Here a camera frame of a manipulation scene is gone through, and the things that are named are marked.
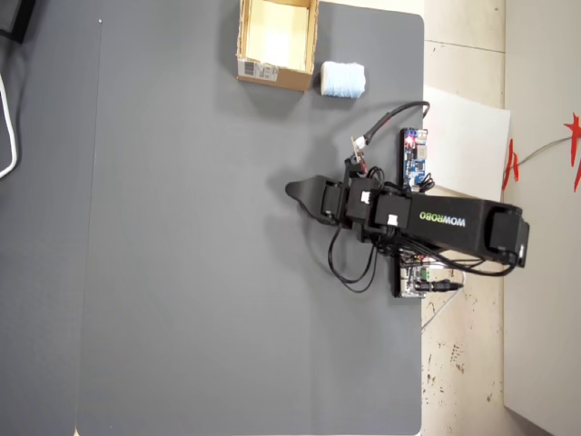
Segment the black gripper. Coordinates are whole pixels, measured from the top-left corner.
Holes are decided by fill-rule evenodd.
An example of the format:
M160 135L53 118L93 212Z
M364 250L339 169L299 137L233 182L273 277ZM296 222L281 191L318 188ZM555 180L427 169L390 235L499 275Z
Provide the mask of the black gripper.
M323 225L352 229L352 222L345 216L350 178L342 181L326 176L287 183L285 193L295 200L304 212Z

